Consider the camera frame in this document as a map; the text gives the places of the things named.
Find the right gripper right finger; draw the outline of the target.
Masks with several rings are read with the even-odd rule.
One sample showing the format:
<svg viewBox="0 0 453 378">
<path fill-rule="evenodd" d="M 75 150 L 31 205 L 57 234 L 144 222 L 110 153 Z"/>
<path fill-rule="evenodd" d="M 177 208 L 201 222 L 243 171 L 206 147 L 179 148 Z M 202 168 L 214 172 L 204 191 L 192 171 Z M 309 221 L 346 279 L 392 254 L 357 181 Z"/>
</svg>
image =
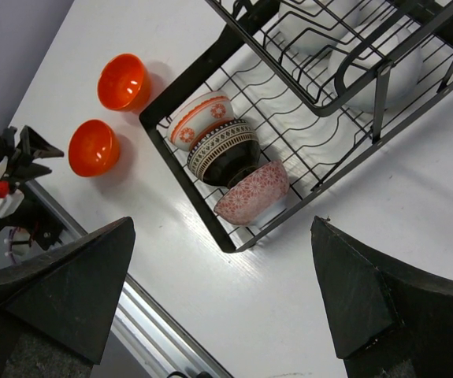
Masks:
<svg viewBox="0 0 453 378">
<path fill-rule="evenodd" d="M 311 226 L 317 281 L 349 377 L 453 377 L 453 280 Z"/>
</svg>

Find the black white patterned bowl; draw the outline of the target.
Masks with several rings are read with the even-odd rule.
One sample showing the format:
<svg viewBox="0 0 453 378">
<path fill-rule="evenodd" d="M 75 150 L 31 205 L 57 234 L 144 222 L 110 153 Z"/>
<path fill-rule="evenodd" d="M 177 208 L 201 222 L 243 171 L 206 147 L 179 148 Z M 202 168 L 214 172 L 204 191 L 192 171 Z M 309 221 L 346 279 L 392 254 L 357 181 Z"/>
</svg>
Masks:
<svg viewBox="0 0 453 378">
<path fill-rule="evenodd" d="M 271 161 L 230 189 L 214 212 L 235 226 L 263 228 L 286 210 L 290 184 L 281 161 Z"/>
</svg>

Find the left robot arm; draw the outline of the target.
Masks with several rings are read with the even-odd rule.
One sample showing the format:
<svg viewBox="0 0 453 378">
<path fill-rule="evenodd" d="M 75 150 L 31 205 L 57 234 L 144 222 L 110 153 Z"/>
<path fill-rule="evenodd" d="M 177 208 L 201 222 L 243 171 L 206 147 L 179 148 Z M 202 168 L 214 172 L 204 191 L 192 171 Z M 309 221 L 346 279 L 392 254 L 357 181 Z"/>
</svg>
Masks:
<svg viewBox="0 0 453 378">
<path fill-rule="evenodd" d="M 63 158 L 64 152 L 49 144 L 35 130 L 25 125 L 15 142 L 17 129 L 8 127 L 0 133 L 0 162 L 7 158 L 7 175 L 10 180 L 25 182 L 51 173 L 51 169 L 34 162 L 35 159 Z"/>
</svg>

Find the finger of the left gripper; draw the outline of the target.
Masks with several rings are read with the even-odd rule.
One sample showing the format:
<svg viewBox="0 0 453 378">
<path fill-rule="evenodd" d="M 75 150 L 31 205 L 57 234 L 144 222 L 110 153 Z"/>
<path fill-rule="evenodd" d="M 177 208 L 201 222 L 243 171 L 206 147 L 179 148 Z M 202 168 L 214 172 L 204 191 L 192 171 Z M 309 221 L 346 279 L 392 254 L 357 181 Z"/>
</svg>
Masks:
<svg viewBox="0 0 453 378">
<path fill-rule="evenodd" d="M 33 162 L 35 159 L 63 158 L 65 153 L 48 143 L 33 128 L 25 125 L 20 131 L 20 141 L 17 144 L 23 162 Z"/>
<path fill-rule="evenodd" d="M 25 183 L 41 176 L 51 174 L 51 169 L 40 164 L 31 163 L 29 166 L 19 165 L 11 173 L 11 181 L 14 183 Z"/>
</svg>

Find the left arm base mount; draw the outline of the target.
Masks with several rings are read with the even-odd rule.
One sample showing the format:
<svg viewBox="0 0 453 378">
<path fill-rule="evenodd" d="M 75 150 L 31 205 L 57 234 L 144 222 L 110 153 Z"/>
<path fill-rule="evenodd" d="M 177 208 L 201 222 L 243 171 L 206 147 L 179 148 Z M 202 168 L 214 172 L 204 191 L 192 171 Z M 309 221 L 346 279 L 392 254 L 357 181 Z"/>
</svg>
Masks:
<svg viewBox="0 0 453 378">
<path fill-rule="evenodd" d="M 42 250 L 47 251 L 59 241 L 65 226 L 32 189 L 24 185 L 21 190 L 23 202 L 15 213 L 0 219 L 0 231 L 6 227 L 23 228 Z"/>
</svg>

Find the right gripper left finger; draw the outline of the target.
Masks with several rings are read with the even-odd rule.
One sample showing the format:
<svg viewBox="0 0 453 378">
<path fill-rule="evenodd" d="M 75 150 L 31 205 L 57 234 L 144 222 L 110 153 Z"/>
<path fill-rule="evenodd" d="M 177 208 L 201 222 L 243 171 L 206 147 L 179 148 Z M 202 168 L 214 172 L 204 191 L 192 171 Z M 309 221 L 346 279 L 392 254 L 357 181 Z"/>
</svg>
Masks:
<svg viewBox="0 0 453 378">
<path fill-rule="evenodd" d="M 0 269 L 0 377 L 88 377 L 135 246 L 131 217 Z"/>
</svg>

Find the orange white patterned bowl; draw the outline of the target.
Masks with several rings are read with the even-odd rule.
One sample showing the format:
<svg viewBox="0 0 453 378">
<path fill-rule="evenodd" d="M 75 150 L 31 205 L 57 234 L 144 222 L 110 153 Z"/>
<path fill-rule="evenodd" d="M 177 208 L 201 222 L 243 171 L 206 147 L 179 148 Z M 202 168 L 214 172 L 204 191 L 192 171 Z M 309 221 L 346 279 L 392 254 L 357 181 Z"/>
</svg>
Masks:
<svg viewBox="0 0 453 378">
<path fill-rule="evenodd" d="M 211 129 L 235 118 L 231 101 L 223 91 L 202 94 L 182 107 L 166 136 L 177 148 L 190 151 Z"/>
</svg>

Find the brown beige bowl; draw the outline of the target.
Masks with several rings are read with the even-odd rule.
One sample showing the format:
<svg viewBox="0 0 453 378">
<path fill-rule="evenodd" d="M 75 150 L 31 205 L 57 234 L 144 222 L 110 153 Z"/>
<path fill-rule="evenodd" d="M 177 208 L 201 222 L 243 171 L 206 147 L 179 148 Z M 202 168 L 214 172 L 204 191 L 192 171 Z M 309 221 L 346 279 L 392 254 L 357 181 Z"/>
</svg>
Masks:
<svg viewBox="0 0 453 378">
<path fill-rule="evenodd" d="M 190 172 L 213 187 L 234 187 L 258 167 L 258 134 L 243 119 L 234 119 L 207 132 L 188 155 Z"/>
</svg>

